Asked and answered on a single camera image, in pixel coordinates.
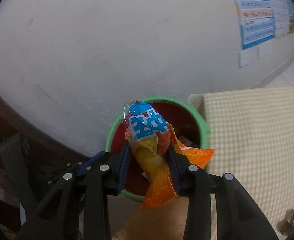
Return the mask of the brown chocolate wrapper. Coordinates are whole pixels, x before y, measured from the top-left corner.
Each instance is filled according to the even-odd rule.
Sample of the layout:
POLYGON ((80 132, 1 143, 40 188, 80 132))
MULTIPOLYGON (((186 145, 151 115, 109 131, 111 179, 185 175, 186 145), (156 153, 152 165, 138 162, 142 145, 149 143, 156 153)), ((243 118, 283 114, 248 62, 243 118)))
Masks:
POLYGON ((285 217, 277 223, 277 230, 284 236, 289 236, 294 230, 294 209, 286 211, 285 217))

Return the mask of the orange snack bag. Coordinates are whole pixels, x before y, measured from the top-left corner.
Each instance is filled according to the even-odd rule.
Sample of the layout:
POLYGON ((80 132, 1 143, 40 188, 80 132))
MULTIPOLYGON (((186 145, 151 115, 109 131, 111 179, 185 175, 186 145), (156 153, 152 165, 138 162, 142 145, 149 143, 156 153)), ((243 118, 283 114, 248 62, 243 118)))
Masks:
POLYGON ((125 139, 150 181, 142 201, 143 211, 160 207, 179 196, 174 188, 174 176, 165 161, 170 146, 199 168, 205 168, 214 155, 213 149, 191 147, 178 139, 178 133, 186 128, 196 136, 197 142, 204 142, 209 131, 199 113, 184 103, 169 99, 133 100, 125 103, 123 120, 125 139))

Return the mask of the tan fuzzy sleeve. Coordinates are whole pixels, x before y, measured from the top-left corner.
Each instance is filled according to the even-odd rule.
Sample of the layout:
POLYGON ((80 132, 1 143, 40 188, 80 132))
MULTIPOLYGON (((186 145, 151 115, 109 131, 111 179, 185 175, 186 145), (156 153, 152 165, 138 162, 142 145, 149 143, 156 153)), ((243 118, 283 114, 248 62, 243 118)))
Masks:
POLYGON ((112 239, 183 239, 189 198, 178 197, 166 204, 140 211, 112 239))

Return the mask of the checkered yellow tablecloth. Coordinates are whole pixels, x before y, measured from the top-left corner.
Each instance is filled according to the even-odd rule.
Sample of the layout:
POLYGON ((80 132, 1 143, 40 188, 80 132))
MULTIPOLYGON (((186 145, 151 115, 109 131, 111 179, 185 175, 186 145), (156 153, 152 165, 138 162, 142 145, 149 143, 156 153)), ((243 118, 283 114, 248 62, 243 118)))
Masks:
POLYGON ((207 171, 234 174, 285 239, 280 222, 294 209, 294 87, 191 94, 188 102, 210 128, 207 171))

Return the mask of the white wall outlet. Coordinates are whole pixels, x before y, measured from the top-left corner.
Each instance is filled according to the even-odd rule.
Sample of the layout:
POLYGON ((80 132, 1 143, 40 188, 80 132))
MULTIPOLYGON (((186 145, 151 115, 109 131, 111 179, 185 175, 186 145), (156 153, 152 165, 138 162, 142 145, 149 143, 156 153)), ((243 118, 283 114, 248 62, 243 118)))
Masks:
POLYGON ((242 50, 238 55, 238 68, 242 68, 249 64, 250 52, 247 50, 242 50))

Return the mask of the double white wall socket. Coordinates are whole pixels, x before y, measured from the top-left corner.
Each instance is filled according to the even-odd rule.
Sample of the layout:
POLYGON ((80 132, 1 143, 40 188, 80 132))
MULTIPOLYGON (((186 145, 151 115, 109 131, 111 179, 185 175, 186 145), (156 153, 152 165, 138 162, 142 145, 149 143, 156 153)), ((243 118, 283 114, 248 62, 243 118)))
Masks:
POLYGON ((250 61, 258 61, 260 57, 260 47, 254 46, 249 49, 250 52, 250 61))

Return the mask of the green blue wall poster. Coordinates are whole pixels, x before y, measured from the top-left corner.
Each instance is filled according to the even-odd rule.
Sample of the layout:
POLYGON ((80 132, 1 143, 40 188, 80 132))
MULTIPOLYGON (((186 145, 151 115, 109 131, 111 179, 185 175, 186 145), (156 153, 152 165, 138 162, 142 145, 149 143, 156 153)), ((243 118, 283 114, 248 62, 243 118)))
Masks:
POLYGON ((292 0, 287 0, 288 15, 289 15, 289 33, 294 33, 294 3, 292 0))

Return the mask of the pinyin wall poster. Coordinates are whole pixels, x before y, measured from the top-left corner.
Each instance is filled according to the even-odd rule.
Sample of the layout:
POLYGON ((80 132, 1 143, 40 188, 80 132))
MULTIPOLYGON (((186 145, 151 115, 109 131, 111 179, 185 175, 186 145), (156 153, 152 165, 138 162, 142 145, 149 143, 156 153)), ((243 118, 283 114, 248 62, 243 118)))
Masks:
POLYGON ((271 0, 235 0, 241 48, 246 50, 275 37, 271 0))

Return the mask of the middle white wall poster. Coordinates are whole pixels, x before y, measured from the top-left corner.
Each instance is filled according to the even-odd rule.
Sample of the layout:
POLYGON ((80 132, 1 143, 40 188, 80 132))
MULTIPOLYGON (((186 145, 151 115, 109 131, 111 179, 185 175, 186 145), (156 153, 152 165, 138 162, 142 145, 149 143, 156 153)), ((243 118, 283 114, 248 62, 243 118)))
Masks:
POLYGON ((287 0, 270 0, 275 19, 275 37, 280 38, 289 33, 289 14, 287 0))

